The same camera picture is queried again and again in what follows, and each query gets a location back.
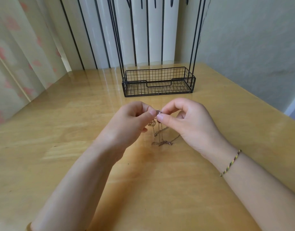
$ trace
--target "person's right hand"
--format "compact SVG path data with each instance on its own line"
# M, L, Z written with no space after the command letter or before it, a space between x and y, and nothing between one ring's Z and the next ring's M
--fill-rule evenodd
M181 110L177 117L170 114ZM219 132L204 105L186 98L176 98L166 104L157 120L176 130L193 149L210 160L233 146Z

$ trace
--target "wooden table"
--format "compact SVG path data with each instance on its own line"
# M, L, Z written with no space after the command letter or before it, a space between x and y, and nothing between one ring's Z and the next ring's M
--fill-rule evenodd
M201 102L230 142L295 191L295 121L204 64L194 75L192 94L125 98L119 68L69 73L0 126L0 230L24 230L113 114L135 100L155 109L176 97ZM113 167L89 230L259 230L209 162L182 138L151 146L152 132Z

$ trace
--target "table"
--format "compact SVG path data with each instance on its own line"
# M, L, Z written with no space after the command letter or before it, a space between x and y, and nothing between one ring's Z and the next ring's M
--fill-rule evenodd
M205 64L194 75L191 94L125 98L119 68L70 72L0 126L0 230L24 230L113 114L135 100L155 109L176 97L204 104L231 143L295 192L295 121ZM113 167L89 230L259 230L207 160L182 138L151 146L152 135Z

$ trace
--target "gray wall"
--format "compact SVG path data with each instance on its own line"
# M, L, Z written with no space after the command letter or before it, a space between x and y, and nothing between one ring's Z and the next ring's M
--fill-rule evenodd
M180 0L176 61L190 60L198 6ZM197 62L285 111L295 97L295 0L207 0L205 10Z

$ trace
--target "yellow sleeve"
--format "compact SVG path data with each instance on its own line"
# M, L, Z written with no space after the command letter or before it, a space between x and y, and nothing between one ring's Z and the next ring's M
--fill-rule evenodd
M30 222L29 225L27 225L27 227L26 227L26 231L32 231L31 228L30 228L31 223L32 223L32 222Z

